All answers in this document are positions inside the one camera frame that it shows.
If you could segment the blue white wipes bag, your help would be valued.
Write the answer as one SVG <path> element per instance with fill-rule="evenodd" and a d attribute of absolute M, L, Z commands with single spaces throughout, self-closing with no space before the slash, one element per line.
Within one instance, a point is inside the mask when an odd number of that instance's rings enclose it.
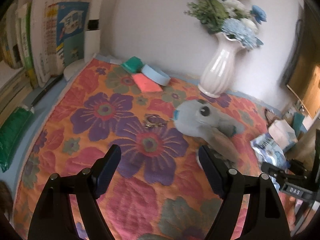
<path fill-rule="evenodd" d="M 284 152 L 269 133 L 264 133 L 251 140 L 250 145 L 255 152 L 260 169 L 263 162 L 266 162 L 282 170 L 287 170 L 288 162 Z"/>

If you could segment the grey blue plush toy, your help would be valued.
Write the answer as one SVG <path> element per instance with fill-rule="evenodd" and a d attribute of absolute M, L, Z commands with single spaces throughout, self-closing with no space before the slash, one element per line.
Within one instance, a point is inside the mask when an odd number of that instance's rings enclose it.
<path fill-rule="evenodd" d="M 189 137 L 203 139 L 223 160 L 236 164 L 239 152 L 231 137 L 241 134 L 244 125 L 222 113 L 208 101 L 197 99 L 181 103 L 173 113 L 175 128 Z"/>

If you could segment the white tissue box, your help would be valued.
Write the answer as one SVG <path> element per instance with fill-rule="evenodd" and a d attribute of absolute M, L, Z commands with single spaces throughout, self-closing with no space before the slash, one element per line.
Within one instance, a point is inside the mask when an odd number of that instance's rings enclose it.
<path fill-rule="evenodd" d="M 284 153 L 298 142 L 295 130 L 286 120 L 275 120 L 268 128 L 268 133 Z"/>

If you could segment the pen holder cup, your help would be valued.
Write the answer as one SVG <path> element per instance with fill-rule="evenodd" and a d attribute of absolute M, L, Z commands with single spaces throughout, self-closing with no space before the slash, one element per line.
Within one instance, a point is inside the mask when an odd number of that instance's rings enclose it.
<path fill-rule="evenodd" d="M 300 108 L 297 108 L 295 105 L 292 105 L 287 111 L 287 122 L 293 128 L 296 134 L 299 134 L 302 130 L 303 120 L 305 115 L 300 111 Z"/>

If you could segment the green plastic packet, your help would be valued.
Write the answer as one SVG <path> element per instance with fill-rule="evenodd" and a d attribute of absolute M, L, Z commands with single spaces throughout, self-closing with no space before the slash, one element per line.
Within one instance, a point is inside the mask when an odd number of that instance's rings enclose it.
<path fill-rule="evenodd" d="M 1 126 L 1 171 L 3 173 L 10 168 L 17 143 L 33 114 L 33 108 L 17 107 Z"/>

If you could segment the floral orange table cloth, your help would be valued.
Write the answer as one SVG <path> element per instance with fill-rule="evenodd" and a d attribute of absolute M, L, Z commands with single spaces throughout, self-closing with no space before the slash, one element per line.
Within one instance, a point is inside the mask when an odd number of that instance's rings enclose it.
<path fill-rule="evenodd" d="M 196 161 L 201 141 L 182 135 L 170 121 L 176 106 L 200 97 L 195 85 L 178 79 L 161 93 L 144 95 L 120 66 L 93 60 L 31 149 L 16 197 L 17 232 L 27 236 L 52 173 L 74 175 L 117 144 L 120 164 L 98 200 L 117 239 L 202 239 L 220 200 Z"/>

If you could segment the black television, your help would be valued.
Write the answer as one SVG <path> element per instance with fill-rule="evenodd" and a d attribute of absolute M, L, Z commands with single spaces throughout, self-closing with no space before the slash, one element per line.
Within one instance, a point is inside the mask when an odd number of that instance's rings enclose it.
<path fill-rule="evenodd" d="M 319 111 L 319 14 L 307 3 L 297 21 L 295 35 L 295 48 L 283 82 L 314 118 Z"/>

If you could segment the black pen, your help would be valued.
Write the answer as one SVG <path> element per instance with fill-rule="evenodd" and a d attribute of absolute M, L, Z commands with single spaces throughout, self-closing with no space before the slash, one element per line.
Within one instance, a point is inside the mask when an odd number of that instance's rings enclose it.
<path fill-rule="evenodd" d="M 30 108 L 36 106 L 39 101 L 63 78 L 63 74 L 53 78 L 53 80 L 37 95 L 32 101 Z"/>

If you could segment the white ribbed ceramic vase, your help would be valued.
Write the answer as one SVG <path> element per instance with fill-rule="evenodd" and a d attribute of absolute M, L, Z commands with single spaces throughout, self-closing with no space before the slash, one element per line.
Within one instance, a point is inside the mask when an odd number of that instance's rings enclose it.
<path fill-rule="evenodd" d="M 198 84 L 199 90 L 210 98 L 218 98 L 232 83 L 234 62 L 238 52 L 245 47 L 236 39 L 220 32 L 215 34 L 219 42 L 213 58 L 206 65 Z"/>

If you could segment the coral pink pouch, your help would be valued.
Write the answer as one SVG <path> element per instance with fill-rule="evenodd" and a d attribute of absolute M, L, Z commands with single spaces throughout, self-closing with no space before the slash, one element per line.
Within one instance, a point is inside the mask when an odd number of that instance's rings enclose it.
<path fill-rule="evenodd" d="M 143 93 L 161 92 L 162 88 L 142 73 L 133 74 L 132 78 Z"/>

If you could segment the green pouch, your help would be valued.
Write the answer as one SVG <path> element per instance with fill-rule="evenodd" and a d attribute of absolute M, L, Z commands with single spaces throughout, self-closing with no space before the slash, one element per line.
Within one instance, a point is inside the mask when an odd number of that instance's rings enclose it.
<path fill-rule="evenodd" d="M 121 64 L 122 68 L 127 71 L 130 74 L 135 74 L 140 72 L 140 70 L 143 68 L 144 64 L 138 57 L 131 57 L 127 61 L 123 62 Z"/>

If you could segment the blue white artificial flowers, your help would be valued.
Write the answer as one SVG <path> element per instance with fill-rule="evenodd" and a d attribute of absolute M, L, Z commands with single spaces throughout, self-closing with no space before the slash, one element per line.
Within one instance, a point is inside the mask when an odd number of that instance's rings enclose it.
<path fill-rule="evenodd" d="M 222 33 L 247 50 L 264 45 L 257 25 L 266 22 L 267 15 L 257 5 L 248 9 L 239 0 L 197 0 L 187 8 L 184 13 L 199 20 L 210 34 Z"/>

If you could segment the row of books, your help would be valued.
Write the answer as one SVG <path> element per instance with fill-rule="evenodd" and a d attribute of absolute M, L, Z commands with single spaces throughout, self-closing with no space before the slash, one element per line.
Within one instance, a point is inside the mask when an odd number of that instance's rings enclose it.
<path fill-rule="evenodd" d="M 99 26 L 101 0 L 13 0 L 1 18 L 1 122 L 33 89 L 44 88 L 57 77 L 49 71 L 44 35 L 46 9 L 58 2 L 89 3 L 84 57 L 68 65 L 62 74 L 89 61 L 99 48 L 89 35 Z"/>

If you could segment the blue cover book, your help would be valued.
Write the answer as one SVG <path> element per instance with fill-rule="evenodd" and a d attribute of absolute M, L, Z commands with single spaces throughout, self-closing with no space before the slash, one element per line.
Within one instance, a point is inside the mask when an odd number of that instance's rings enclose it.
<path fill-rule="evenodd" d="M 45 12 L 47 63 L 51 76 L 84 57 L 84 27 L 88 2 L 58 2 Z"/>

